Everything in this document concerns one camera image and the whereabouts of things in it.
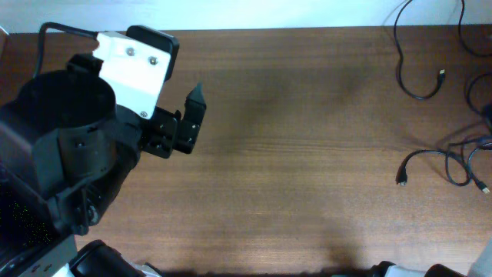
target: wooden tabletop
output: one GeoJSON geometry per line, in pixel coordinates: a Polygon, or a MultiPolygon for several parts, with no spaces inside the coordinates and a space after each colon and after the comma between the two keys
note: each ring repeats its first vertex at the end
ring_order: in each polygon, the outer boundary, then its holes
{"type": "MultiPolygon", "coordinates": [[[[466,29],[472,45],[490,27],[466,29]]],[[[442,156],[402,159],[485,132],[464,86],[490,69],[457,43],[455,27],[400,29],[403,77],[437,96],[419,102],[395,80],[389,28],[171,32],[181,43],[159,106],[183,110],[203,82],[208,110],[192,155],[142,153],[101,223],[77,238],[102,239],[134,262],[198,272],[315,272],[369,268],[383,260],[462,273],[492,236],[492,195],[444,177],[442,156]]],[[[96,44],[49,34],[44,71],[64,68],[96,44]]],[[[0,62],[0,104],[31,78],[35,35],[12,35],[0,62]]],[[[492,78],[474,101],[490,101],[492,78]]],[[[492,184],[490,153],[475,172],[492,184]]],[[[458,179],[457,165],[451,171],[458,179]]]]}

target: wood grain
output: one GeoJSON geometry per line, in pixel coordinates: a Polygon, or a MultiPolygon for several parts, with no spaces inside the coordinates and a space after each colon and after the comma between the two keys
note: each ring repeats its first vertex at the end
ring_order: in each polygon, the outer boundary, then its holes
{"type": "MultiPolygon", "coordinates": [[[[480,119],[463,93],[490,59],[468,55],[455,30],[399,31],[408,88],[425,93],[447,70],[427,102],[398,88],[388,28],[172,32],[181,50],[159,105],[182,108],[203,82],[208,110],[198,144],[192,155],[169,160],[142,154],[78,247],[102,239],[130,260],[166,270],[295,273],[389,260],[466,273],[492,236],[490,195],[447,183],[440,156],[412,160],[407,187],[394,181],[411,150],[485,131],[466,128],[480,119]]],[[[466,28],[483,50],[492,49],[487,33],[490,26],[466,28]]],[[[70,35],[47,39],[45,71],[95,47],[70,35]]],[[[35,41],[11,36],[0,103],[29,80],[35,41]]],[[[477,84],[474,101],[490,101],[490,85],[477,84]]],[[[490,154],[474,165],[492,184],[490,154]]]]}

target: screw head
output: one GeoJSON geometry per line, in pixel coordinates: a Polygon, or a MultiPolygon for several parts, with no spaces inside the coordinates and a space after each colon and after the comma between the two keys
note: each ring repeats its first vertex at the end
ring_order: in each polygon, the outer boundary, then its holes
{"type": "Polygon", "coordinates": [[[129,56],[134,56],[135,55],[135,49],[133,49],[132,47],[128,47],[126,49],[126,54],[129,56]]]}
{"type": "Polygon", "coordinates": [[[155,57],[149,57],[148,62],[150,62],[151,65],[157,65],[159,63],[159,60],[155,57]]]}

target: black cable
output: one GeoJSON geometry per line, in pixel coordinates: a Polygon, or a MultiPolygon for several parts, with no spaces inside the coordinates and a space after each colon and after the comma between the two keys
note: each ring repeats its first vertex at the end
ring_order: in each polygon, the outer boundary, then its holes
{"type": "Polygon", "coordinates": [[[463,36],[461,35],[461,21],[463,20],[463,15],[464,15],[464,0],[461,0],[461,16],[460,16],[460,21],[458,22],[458,38],[460,39],[460,43],[463,46],[465,50],[467,50],[468,53],[476,56],[476,57],[481,57],[481,58],[486,58],[486,57],[492,57],[492,53],[477,53],[475,52],[472,48],[470,48],[467,43],[464,41],[463,36]]]}
{"type": "Polygon", "coordinates": [[[86,37],[86,38],[92,38],[92,39],[97,39],[98,33],[97,32],[91,32],[87,30],[82,30],[80,28],[74,28],[70,27],[67,25],[59,24],[59,23],[54,23],[54,22],[46,22],[43,25],[41,25],[41,28],[39,29],[39,34],[38,34],[38,59],[36,61],[36,66],[34,70],[34,75],[33,78],[36,78],[39,73],[41,72],[41,68],[43,65],[43,57],[45,55],[45,35],[46,35],[46,30],[49,28],[59,30],[62,32],[66,32],[68,34],[72,35],[78,35],[81,37],[86,37]]]}
{"type": "Polygon", "coordinates": [[[455,186],[458,186],[458,187],[464,187],[465,185],[470,184],[470,182],[473,180],[475,182],[475,184],[477,185],[477,187],[482,192],[489,193],[490,190],[487,187],[487,185],[485,185],[485,183],[483,183],[481,180],[479,180],[476,177],[476,175],[474,174],[473,169],[471,168],[471,160],[473,159],[474,155],[479,150],[492,151],[492,142],[482,143],[484,141],[488,141],[488,140],[491,140],[491,139],[492,139],[492,136],[491,135],[485,135],[485,136],[482,136],[480,138],[474,138],[474,139],[466,140],[464,142],[450,143],[448,145],[446,151],[444,151],[442,149],[437,149],[437,150],[417,150],[417,151],[414,151],[414,152],[410,153],[403,160],[403,162],[401,163],[401,166],[398,169],[396,181],[397,181],[397,183],[399,185],[402,185],[402,186],[407,184],[407,182],[408,182],[407,164],[410,161],[410,159],[412,159],[415,155],[424,154],[424,153],[438,154],[438,155],[444,155],[445,156],[444,164],[445,164],[445,169],[446,169],[446,175],[447,175],[448,181],[451,184],[453,184],[455,186]],[[468,158],[466,160],[464,158],[463,153],[461,155],[459,155],[459,154],[451,151],[451,148],[452,147],[455,147],[455,146],[465,146],[465,145],[469,145],[469,144],[472,144],[472,143],[480,143],[480,145],[477,146],[468,155],[468,158]],[[449,160],[450,159],[453,159],[454,161],[456,161],[458,163],[458,165],[460,165],[461,168],[465,171],[467,177],[466,177],[466,180],[464,182],[456,182],[456,181],[454,181],[453,177],[451,176],[450,170],[449,170],[449,160]]]}
{"type": "Polygon", "coordinates": [[[480,79],[482,79],[482,78],[485,78],[485,77],[488,77],[488,76],[492,76],[492,72],[487,72],[487,73],[484,73],[484,74],[482,74],[482,75],[479,75],[479,76],[475,77],[475,78],[471,81],[470,86],[468,86],[468,89],[467,89],[467,92],[466,92],[466,95],[465,95],[465,99],[467,100],[468,107],[470,107],[470,109],[471,109],[474,113],[476,113],[476,114],[478,114],[478,115],[480,115],[480,111],[479,111],[479,110],[478,110],[478,108],[477,108],[477,107],[475,107],[475,106],[473,105],[473,103],[471,102],[471,96],[470,96],[470,95],[471,95],[471,90],[472,90],[472,88],[474,87],[475,83],[477,83],[477,82],[478,82],[478,80],[480,80],[480,79]]]}
{"type": "Polygon", "coordinates": [[[394,22],[394,27],[393,27],[393,36],[394,36],[394,42],[397,46],[397,50],[398,50],[398,54],[400,55],[400,61],[398,61],[398,66],[397,66],[397,81],[398,81],[398,85],[400,85],[400,88],[407,94],[409,95],[411,98],[415,98],[417,100],[427,100],[429,98],[432,98],[434,95],[436,95],[437,92],[439,92],[439,89],[440,87],[443,85],[443,82],[446,78],[446,72],[444,70],[440,70],[439,71],[439,75],[437,76],[437,85],[436,87],[434,88],[434,90],[428,94],[428,95],[424,95],[424,96],[419,96],[419,95],[415,95],[413,94],[412,92],[410,92],[404,85],[403,83],[403,80],[401,78],[401,70],[403,68],[403,61],[404,61],[404,56],[403,56],[403,51],[401,50],[401,47],[400,47],[400,42],[398,41],[398,37],[397,37],[397,23],[398,23],[398,19],[400,19],[400,16],[401,16],[401,13],[403,12],[403,10],[405,10],[405,8],[410,4],[412,3],[413,0],[409,0],[404,6],[403,8],[400,10],[400,13],[398,13],[398,16],[397,16],[397,19],[395,20],[394,22]]]}

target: white wall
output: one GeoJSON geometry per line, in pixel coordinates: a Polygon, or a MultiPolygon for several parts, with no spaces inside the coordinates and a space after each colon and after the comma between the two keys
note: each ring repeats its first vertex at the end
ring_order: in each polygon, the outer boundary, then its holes
{"type": "MultiPolygon", "coordinates": [[[[0,26],[36,32],[60,22],[95,31],[392,25],[403,0],[0,0],[0,26]]],[[[466,0],[464,23],[492,23],[492,0],[466,0]]],[[[402,25],[457,24],[460,0],[414,0],[402,25]]]]}

